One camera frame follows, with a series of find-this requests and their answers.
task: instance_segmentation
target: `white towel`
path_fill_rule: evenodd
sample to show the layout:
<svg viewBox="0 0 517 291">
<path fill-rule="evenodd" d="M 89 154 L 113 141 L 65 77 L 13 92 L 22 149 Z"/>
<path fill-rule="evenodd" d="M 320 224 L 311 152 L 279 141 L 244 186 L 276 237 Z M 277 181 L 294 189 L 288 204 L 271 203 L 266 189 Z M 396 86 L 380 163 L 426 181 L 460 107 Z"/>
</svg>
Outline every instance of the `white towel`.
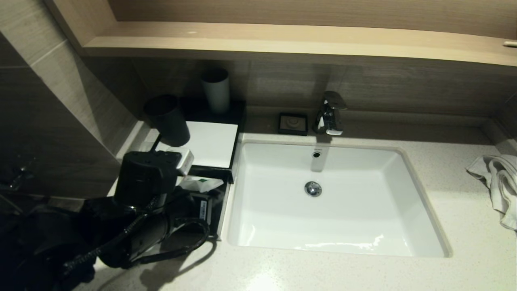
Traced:
<svg viewBox="0 0 517 291">
<path fill-rule="evenodd" d="M 517 230 L 517 157 L 481 156 L 467 168 L 467 172 L 490 189 L 492 207 L 505 215 L 501 224 Z"/>
</svg>

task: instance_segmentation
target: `faucet spout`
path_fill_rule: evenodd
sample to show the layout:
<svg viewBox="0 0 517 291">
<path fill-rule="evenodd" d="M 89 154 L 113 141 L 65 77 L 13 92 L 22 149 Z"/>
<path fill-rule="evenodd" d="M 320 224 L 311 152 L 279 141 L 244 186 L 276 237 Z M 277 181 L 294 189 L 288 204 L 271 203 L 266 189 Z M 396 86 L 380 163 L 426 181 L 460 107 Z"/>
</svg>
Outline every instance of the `faucet spout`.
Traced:
<svg viewBox="0 0 517 291">
<path fill-rule="evenodd" d="M 343 127 L 339 110 L 344 109 L 347 109 L 347 106 L 341 95 L 334 91 L 326 91 L 313 125 L 314 131 L 317 134 L 341 135 Z"/>
</svg>

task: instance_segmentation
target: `black soap dish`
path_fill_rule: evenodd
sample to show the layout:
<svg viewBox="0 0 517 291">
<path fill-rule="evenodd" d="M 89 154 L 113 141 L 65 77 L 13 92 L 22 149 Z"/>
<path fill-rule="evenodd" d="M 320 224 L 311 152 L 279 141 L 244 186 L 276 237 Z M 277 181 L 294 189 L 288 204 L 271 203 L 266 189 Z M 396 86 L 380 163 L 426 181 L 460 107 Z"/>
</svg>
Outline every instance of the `black soap dish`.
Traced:
<svg viewBox="0 0 517 291">
<path fill-rule="evenodd" d="M 282 135 L 307 135 L 307 115 L 281 112 L 278 133 Z"/>
</svg>

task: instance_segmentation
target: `white countertop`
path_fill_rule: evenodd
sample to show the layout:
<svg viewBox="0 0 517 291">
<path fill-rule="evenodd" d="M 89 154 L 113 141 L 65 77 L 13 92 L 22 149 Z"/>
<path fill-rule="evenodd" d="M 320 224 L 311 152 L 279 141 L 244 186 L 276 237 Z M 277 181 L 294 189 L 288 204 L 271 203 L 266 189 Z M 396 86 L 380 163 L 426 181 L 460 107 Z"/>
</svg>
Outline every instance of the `white countertop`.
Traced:
<svg viewBox="0 0 517 291">
<path fill-rule="evenodd" d="M 491 207 L 488 189 L 465 171 L 476 157 L 499 152 L 475 128 L 410 127 L 419 131 L 419 138 L 413 140 L 441 142 L 335 138 L 332 145 L 389 147 L 405 152 L 449 244 L 451 257 L 396 257 L 233 246 L 226 239 L 232 190 L 226 205 L 222 241 L 217 242 L 212 255 L 201 264 L 195 262 L 210 252 L 210 242 L 187 258 L 128 271 L 104 269 L 99 264 L 95 280 L 78 289 L 516 290 L 516 235 L 500 226 L 500 214 Z M 398 127 L 398 130 L 404 130 L 404 127 Z M 444 142 L 448 140 L 445 136 L 454 141 Z M 244 142 L 247 141 L 314 144 L 315 138 L 244 134 Z"/>
</svg>

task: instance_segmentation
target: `undermount sink basin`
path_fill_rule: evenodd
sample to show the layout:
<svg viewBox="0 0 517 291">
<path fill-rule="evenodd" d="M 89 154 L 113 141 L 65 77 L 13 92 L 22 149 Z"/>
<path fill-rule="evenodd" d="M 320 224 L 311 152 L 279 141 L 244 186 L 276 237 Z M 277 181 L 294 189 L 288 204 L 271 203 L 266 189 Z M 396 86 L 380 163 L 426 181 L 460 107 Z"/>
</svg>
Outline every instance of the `undermount sink basin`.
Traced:
<svg viewBox="0 0 517 291">
<path fill-rule="evenodd" d="M 415 181 L 393 150 L 246 143 L 228 239 L 265 248 L 446 257 Z M 319 196 L 306 192 L 308 182 L 321 187 Z"/>
</svg>

